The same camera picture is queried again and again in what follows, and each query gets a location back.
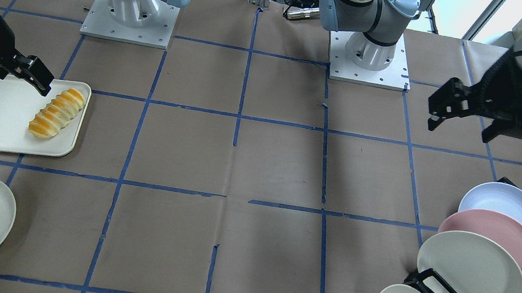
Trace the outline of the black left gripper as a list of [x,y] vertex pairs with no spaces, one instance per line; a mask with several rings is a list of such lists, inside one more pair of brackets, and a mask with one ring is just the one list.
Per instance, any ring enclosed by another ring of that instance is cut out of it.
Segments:
[[492,120],[482,130],[488,144],[496,137],[522,140],[522,69],[508,50],[484,73],[478,84],[466,86],[460,78],[449,78],[429,96],[429,131],[451,118],[481,116]]

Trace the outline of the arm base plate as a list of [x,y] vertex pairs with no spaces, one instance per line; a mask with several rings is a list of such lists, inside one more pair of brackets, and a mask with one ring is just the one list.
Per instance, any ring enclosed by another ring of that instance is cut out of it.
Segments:
[[329,78],[355,84],[409,91],[404,36],[392,46],[378,46],[361,32],[330,32]]
[[80,32],[166,50],[179,13],[180,9],[160,0],[95,0]]

